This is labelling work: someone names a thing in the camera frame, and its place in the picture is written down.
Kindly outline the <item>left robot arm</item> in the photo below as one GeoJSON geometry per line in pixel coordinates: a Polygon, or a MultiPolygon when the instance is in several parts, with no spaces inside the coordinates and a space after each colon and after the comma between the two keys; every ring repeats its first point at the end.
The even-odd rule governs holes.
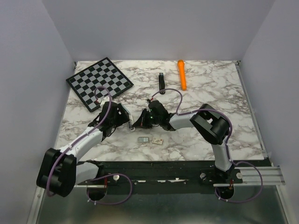
{"type": "Polygon", "coordinates": [[[130,122],[131,114],[121,103],[105,102],[102,111],[88,124],[87,128],[71,143],[60,149],[49,148],[37,176],[38,187],[53,194],[66,197],[75,184],[91,181],[99,184],[103,181],[103,172],[93,162],[79,160],[94,146],[109,137],[113,130],[130,122]]]}

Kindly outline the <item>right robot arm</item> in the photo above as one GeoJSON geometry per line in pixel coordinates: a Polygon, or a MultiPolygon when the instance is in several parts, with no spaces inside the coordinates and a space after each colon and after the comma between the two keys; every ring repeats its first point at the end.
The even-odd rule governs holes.
{"type": "Polygon", "coordinates": [[[232,128],[231,122],[223,113],[216,111],[208,104],[203,104],[195,112],[169,113],[159,101],[154,100],[148,104],[147,109],[143,109],[133,127],[150,129],[154,125],[158,125],[166,131],[196,128],[212,146],[216,180],[225,183],[231,179],[234,165],[227,142],[232,128]]]}

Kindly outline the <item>light blue stapler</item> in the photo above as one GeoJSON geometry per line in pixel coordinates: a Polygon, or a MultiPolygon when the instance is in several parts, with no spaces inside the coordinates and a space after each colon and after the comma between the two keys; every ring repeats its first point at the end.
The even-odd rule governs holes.
{"type": "Polygon", "coordinates": [[[128,118],[129,118],[129,122],[128,122],[129,130],[133,132],[133,131],[135,131],[135,128],[133,127],[133,124],[134,124],[133,116],[124,105],[122,107],[123,107],[124,111],[127,113],[128,118]]]}

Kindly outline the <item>white staples box sleeve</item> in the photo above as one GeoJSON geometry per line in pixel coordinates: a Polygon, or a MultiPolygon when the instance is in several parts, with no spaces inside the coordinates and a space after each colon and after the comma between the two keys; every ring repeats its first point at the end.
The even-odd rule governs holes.
{"type": "Polygon", "coordinates": [[[152,143],[156,145],[162,145],[163,144],[163,139],[161,138],[153,138],[152,143]]]}

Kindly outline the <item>black stapler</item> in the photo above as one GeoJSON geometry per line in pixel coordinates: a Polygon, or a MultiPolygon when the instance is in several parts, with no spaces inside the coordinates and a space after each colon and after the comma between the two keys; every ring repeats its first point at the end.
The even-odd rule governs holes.
{"type": "Polygon", "coordinates": [[[161,95],[164,95],[165,94],[165,81],[164,81],[163,73],[159,73],[158,80],[159,80],[159,93],[161,95]]]}

